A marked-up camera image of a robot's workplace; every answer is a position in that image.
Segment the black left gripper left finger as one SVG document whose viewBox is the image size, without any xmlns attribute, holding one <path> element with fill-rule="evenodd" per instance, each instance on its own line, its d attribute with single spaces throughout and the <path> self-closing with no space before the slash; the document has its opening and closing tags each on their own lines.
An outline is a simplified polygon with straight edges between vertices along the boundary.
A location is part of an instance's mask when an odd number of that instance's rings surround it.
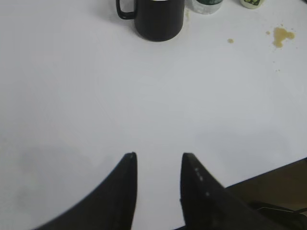
<svg viewBox="0 0 307 230">
<path fill-rule="evenodd" d="M 127 153 L 108 177 L 78 204 L 40 230 L 130 230 L 138 188 L 136 153 Z"/>
</svg>

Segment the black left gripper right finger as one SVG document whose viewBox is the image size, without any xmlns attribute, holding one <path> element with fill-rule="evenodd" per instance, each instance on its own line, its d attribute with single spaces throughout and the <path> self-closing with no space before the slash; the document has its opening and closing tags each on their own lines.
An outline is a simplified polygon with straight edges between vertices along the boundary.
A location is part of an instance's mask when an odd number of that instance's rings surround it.
<svg viewBox="0 0 307 230">
<path fill-rule="evenodd" d="M 180 202 L 187 230 L 282 230 L 229 193 L 192 153 L 182 156 Z"/>
</svg>

